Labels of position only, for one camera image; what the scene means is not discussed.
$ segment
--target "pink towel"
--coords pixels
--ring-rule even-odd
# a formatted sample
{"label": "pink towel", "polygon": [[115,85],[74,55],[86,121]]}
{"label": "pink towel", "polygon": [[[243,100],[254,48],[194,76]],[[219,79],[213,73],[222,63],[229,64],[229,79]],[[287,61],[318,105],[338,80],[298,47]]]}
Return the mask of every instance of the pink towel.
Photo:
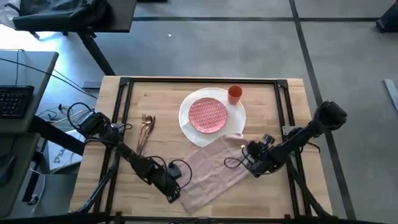
{"label": "pink towel", "polygon": [[[193,171],[191,182],[181,190],[179,198],[188,213],[195,212],[247,176],[243,165],[231,170],[224,165],[224,159],[243,159],[241,145],[248,143],[241,134],[228,134],[184,159]],[[177,182],[182,186],[189,180],[189,169],[181,162],[176,163],[182,171]],[[229,166],[237,163],[227,160]]]}

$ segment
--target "keyboard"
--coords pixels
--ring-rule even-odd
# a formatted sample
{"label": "keyboard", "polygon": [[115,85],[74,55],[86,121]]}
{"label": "keyboard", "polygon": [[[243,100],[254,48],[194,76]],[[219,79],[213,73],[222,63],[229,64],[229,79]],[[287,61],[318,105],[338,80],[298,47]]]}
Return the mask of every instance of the keyboard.
{"label": "keyboard", "polygon": [[0,118],[23,118],[33,89],[33,86],[0,85]]}

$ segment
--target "red patterned plate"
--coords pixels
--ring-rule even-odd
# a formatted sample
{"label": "red patterned plate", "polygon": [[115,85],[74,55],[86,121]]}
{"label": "red patterned plate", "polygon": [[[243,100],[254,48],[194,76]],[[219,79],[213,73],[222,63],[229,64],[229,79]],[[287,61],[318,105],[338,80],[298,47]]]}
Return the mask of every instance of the red patterned plate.
{"label": "red patterned plate", "polygon": [[228,112],[224,104],[214,98],[196,100],[189,108],[188,118],[201,133],[214,133],[226,123]]}

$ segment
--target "small cup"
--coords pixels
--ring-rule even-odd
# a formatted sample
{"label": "small cup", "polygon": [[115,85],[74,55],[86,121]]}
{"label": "small cup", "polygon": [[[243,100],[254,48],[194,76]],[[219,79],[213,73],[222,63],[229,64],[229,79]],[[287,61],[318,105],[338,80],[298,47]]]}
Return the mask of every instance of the small cup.
{"label": "small cup", "polygon": [[237,85],[233,85],[228,89],[228,102],[235,105],[239,102],[242,96],[242,88]]}

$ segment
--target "gray floor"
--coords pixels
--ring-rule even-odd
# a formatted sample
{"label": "gray floor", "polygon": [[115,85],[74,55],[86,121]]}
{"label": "gray floor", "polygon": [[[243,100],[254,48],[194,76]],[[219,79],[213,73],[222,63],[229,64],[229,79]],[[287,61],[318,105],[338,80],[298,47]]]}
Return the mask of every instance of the gray floor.
{"label": "gray floor", "polygon": [[[379,17],[394,0],[295,3],[300,17]],[[292,11],[289,0],[169,0],[139,4],[135,16],[292,17]],[[349,114],[334,139],[356,216],[398,223],[394,147],[398,114],[382,84],[385,78],[398,83],[398,34],[380,34],[373,22],[301,22],[301,26],[322,98],[336,101]],[[56,69],[79,84],[103,77],[76,34],[44,32],[36,40],[3,26],[0,33],[0,49],[57,51]],[[118,75],[303,78],[311,110],[316,108],[293,22],[143,21],[133,22],[129,34],[98,34],[96,41]],[[39,111],[81,100],[95,104],[51,80]],[[319,143],[333,212],[345,217],[328,148],[323,138]],[[54,178],[47,182],[51,190],[35,215],[67,211],[75,176],[50,178]],[[56,204],[52,198],[59,195],[64,203]],[[30,209],[17,202],[12,217],[28,217]]]}

